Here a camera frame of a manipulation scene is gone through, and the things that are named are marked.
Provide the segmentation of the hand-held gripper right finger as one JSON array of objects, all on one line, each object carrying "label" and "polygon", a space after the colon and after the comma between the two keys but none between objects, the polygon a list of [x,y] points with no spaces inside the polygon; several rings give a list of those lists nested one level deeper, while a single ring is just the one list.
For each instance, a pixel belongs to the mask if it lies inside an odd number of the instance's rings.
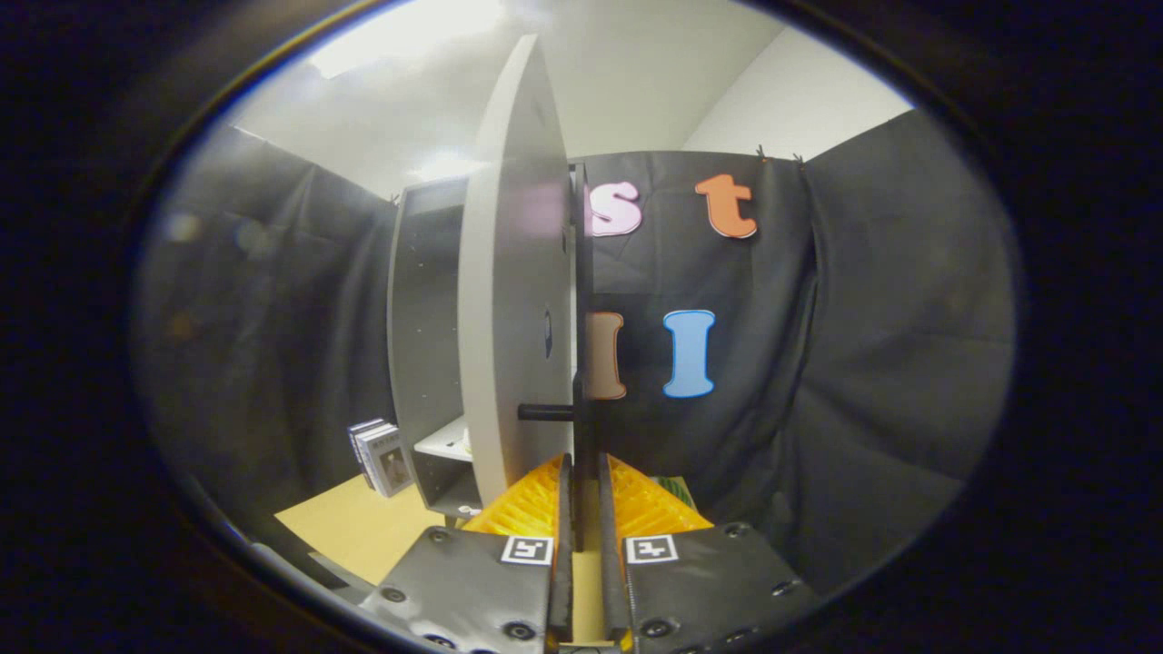
[{"label": "hand-held gripper right finger", "polygon": [[745,523],[713,524],[608,454],[597,464],[602,612],[623,653],[743,653],[820,596]]}]

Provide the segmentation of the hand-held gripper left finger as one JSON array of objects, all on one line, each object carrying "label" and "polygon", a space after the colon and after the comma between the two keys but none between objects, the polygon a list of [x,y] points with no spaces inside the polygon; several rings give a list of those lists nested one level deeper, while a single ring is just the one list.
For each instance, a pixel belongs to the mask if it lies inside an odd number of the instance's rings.
[{"label": "hand-held gripper left finger", "polygon": [[459,529],[424,529],[362,607],[422,651],[552,653],[571,637],[571,497],[563,454]]}]

